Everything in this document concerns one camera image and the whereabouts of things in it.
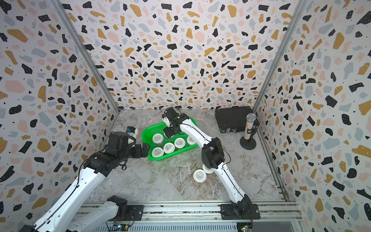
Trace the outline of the yogurt cup white lid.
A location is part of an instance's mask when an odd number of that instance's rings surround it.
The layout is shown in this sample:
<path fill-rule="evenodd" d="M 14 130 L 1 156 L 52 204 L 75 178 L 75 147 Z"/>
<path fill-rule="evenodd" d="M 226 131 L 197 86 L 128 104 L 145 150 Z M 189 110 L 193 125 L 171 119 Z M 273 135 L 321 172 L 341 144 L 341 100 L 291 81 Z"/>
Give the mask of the yogurt cup white lid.
<path fill-rule="evenodd" d="M 163 147 L 165 154 L 171 154 L 175 151 L 175 145 L 173 143 L 166 143 Z"/>
<path fill-rule="evenodd" d="M 186 145 L 186 141 L 183 139 L 183 138 L 177 138 L 175 141 L 174 141 L 174 146 L 177 148 L 177 149 L 183 149 Z"/>
<path fill-rule="evenodd" d="M 203 183 L 207 179 L 207 173 L 204 170 L 198 169 L 193 173 L 193 178 L 197 183 Z"/>
<path fill-rule="evenodd" d="M 213 170 L 210 169 L 210 168 L 207 168 L 204 164 L 203 164 L 203 170 L 204 170 L 208 175 L 213 173 Z"/>
<path fill-rule="evenodd" d="M 164 150 L 160 147 L 156 147 L 152 150 L 152 157 L 153 158 L 160 158 L 164 155 Z"/>
<path fill-rule="evenodd" d="M 156 145 L 160 145 L 160 146 L 163 144 L 163 139 L 164 137 L 161 133 L 156 133 L 152 137 L 153 143 L 155 143 Z"/>
<path fill-rule="evenodd" d="M 187 143 L 192 146 L 192 145 L 195 145 L 197 142 L 191 137 L 191 136 L 188 136 L 187 137 Z"/>

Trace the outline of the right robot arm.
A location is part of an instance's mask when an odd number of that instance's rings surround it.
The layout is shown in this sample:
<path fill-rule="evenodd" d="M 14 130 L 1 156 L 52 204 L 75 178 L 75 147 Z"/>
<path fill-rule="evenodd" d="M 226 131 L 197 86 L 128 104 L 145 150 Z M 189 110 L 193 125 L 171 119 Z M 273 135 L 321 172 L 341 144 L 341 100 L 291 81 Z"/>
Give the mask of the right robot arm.
<path fill-rule="evenodd" d="M 230 198 L 234 213 L 240 218 L 252 216 L 253 204 L 229 171 L 225 162 L 221 141 L 204 133 L 184 113 L 178 114 L 169 109 L 161 117 L 166 124 L 166 128 L 163 129 L 166 138 L 172 138 L 183 132 L 201 148 L 203 164 L 211 169 L 223 184 Z"/>

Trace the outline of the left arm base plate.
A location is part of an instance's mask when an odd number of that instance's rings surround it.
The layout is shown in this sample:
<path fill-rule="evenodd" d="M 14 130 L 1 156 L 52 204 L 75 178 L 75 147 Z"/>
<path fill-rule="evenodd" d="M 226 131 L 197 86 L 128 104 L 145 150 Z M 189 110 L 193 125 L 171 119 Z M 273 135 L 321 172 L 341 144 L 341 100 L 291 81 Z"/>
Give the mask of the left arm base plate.
<path fill-rule="evenodd" d="M 141 221 L 144 214 L 144 205 L 120 206 L 115 221 Z"/>

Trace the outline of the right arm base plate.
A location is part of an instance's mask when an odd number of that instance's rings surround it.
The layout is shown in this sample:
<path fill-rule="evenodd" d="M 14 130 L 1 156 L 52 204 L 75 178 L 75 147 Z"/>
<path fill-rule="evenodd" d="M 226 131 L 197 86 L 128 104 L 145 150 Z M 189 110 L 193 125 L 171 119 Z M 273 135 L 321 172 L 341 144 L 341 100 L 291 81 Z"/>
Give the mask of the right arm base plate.
<path fill-rule="evenodd" d="M 261 219 L 258 205 L 252 204 L 247 209 L 242 210 L 233 204 L 220 205 L 222 220 L 258 220 Z"/>

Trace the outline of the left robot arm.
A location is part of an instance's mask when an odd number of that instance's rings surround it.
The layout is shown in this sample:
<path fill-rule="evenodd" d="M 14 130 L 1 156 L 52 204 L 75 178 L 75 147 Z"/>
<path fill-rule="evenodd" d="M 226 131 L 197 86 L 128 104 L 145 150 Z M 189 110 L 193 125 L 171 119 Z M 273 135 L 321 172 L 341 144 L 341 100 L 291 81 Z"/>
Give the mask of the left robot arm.
<path fill-rule="evenodd" d="M 134 145 L 114 149 L 105 147 L 85 160 L 79 169 L 78 177 L 57 202 L 33 225 L 24 225 L 22 232 L 89 232 L 109 220 L 127 219 L 128 202 L 118 196 L 107 199 L 98 209 L 80 220 L 73 217 L 92 191 L 118 166 L 126 164 L 130 158 L 145 158 L 149 144 Z"/>

